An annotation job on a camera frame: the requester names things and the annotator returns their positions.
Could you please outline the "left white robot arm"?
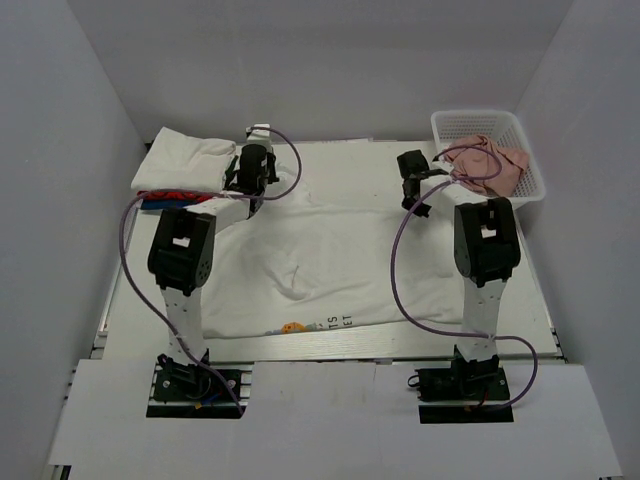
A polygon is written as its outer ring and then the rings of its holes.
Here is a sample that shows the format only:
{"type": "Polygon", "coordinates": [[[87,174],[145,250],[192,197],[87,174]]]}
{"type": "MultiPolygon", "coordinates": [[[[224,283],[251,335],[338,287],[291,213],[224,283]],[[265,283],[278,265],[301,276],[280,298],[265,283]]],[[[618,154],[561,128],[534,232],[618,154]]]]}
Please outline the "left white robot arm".
{"type": "Polygon", "coordinates": [[[213,269],[215,236],[254,216],[266,187],[278,180],[270,147],[248,144],[232,166],[223,197],[197,204],[194,210],[163,210],[151,244],[147,266],[163,297],[174,357],[208,358],[201,296],[213,269]]]}

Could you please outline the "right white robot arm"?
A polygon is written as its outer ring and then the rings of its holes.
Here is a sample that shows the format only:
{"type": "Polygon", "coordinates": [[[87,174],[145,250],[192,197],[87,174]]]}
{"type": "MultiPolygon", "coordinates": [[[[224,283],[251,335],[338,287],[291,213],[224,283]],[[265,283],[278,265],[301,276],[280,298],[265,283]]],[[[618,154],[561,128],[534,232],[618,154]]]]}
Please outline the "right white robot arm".
{"type": "Polygon", "coordinates": [[[453,227],[453,259],[464,282],[461,331],[455,352],[468,364],[451,374],[453,390],[472,399],[488,377],[475,363],[497,357],[496,333],[501,298],[521,260],[514,210],[509,199],[475,193],[442,169],[429,166],[423,153],[397,157],[402,179],[402,207],[426,218],[435,212],[453,227]]]}

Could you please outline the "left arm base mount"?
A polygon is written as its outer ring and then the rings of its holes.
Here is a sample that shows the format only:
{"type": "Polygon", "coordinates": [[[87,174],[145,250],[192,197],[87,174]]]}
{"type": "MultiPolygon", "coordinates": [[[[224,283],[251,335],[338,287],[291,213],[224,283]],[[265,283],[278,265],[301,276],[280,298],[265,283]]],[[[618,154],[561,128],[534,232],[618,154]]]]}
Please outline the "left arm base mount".
{"type": "Polygon", "coordinates": [[[156,419],[240,419],[248,405],[251,365],[222,365],[220,378],[193,364],[157,357],[146,409],[156,419]]]}

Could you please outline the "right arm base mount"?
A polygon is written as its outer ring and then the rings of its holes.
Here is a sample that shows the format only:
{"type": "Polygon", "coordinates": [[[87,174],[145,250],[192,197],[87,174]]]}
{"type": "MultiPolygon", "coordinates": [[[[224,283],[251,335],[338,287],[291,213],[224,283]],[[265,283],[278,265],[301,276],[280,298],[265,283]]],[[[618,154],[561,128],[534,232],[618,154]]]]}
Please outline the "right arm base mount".
{"type": "Polygon", "coordinates": [[[514,421],[510,390],[498,356],[448,367],[417,369],[407,380],[417,392],[423,425],[499,424],[514,421]]]}

